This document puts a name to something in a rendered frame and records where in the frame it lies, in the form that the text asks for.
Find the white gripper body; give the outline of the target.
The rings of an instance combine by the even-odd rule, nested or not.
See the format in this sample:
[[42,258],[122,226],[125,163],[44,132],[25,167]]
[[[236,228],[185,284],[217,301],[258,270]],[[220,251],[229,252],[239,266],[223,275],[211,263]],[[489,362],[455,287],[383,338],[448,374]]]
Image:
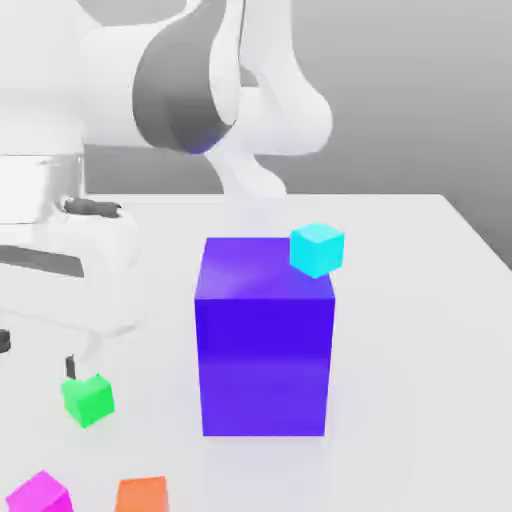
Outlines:
[[128,215],[0,225],[0,311],[115,335],[138,321],[138,252]]

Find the small green cube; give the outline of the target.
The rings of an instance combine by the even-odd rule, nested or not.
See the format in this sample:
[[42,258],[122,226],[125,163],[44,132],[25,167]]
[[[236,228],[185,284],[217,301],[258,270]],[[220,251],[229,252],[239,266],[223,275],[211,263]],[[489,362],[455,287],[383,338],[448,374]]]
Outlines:
[[88,428],[115,410],[112,386],[99,373],[86,380],[64,381],[61,393],[64,408],[82,428]]

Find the small magenta cube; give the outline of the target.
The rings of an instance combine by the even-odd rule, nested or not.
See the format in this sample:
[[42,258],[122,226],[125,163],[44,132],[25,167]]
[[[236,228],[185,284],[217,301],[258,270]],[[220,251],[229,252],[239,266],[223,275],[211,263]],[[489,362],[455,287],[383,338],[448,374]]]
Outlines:
[[68,489],[45,470],[6,497],[8,512],[74,512]]

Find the small orange cube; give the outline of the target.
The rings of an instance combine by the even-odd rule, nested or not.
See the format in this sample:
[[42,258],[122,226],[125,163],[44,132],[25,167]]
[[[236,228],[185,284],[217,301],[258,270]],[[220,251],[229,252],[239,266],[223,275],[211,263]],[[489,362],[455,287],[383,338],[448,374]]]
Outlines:
[[121,480],[115,512],[170,512],[166,478]]

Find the small cyan cube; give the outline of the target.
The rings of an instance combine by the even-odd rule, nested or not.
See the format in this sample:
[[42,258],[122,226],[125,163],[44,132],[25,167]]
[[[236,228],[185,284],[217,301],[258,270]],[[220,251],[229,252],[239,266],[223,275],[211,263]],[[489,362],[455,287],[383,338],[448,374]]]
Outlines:
[[325,223],[312,223],[290,234],[290,265],[311,278],[343,265],[345,234]]

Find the large purple box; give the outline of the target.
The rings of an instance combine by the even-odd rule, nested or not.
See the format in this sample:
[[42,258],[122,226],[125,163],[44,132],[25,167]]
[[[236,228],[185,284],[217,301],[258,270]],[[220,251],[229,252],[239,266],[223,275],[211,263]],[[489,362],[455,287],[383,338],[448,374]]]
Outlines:
[[206,436],[325,432],[335,294],[286,238],[207,238],[194,297]]

